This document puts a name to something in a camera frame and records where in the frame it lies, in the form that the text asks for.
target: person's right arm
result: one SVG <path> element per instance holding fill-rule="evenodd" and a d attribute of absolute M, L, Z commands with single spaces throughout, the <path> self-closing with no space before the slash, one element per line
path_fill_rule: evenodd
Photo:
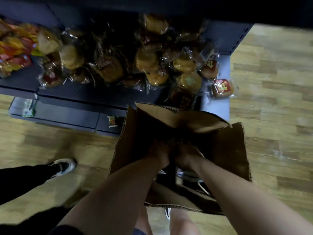
<path fill-rule="evenodd" d="M 202 178 L 238 234 L 313 234 L 313 225 L 287 205 L 190 147 L 180 148 L 176 163 Z"/>

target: open cardboard box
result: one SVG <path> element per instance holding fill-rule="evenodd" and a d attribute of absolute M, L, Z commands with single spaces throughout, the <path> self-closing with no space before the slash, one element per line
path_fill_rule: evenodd
<path fill-rule="evenodd" d="M 204 111 L 136 103 L 129 107 L 122 133 L 117 142 L 109 175 L 135 162 L 147 153 L 155 138 L 182 137 L 196 143 L 205 158 L 216 165 L 251 181 L 250 166 L 245 147 L 245 133 L 241 123 L 228 122 Z M 190 211 L 223 215 L 216 200 L 175 183 L 174 163 L 166 179 L 153 181 L 145 205 L 184 208 Z"/>

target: black pants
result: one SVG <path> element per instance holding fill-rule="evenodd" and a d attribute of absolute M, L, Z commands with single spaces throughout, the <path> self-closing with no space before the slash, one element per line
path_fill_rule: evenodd
<path fill-rule="evenodd" d="M 56 168 L 47 165 L 23 166 L 0 170 L 0 205 L 9 202 L 33 188 L 42 185 L 56 173 Z M 0 225 L 0 234 L 47 234 L 70 209 L 55 207 L 39 212 L 17 225 Z"/>

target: forearm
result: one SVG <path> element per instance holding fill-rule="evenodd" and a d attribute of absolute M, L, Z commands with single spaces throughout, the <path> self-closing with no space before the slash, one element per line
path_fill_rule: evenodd
<path fill-rule="evenodd" d="M 313 234 L 298 213 L 252 183 L 197 157 L 203 179 L 238 234 Z"/>
<path fill-rule="evenodd" d="M 89 234 L 131 234 L 152 180 L 162 169 L 157 158 L 131 163 L 110 175 L 60 222 Z"/>

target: sneaker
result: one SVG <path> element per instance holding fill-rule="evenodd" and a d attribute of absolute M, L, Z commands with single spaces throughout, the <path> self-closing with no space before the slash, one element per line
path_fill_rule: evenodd
<path fill-rule="evenodd" d="M 73 171 L 77 166 L 77 161 L 71 158 L 62 158 L 47 165 L 55 169 L 55 174 L 50 177 L 52 179 Z"/>
<path fill-rule="evenodd" d="M 168 220 L 170 220 L 170 211 L 171 211 L 171 208 L 165 208 L 165 216 Z"/>

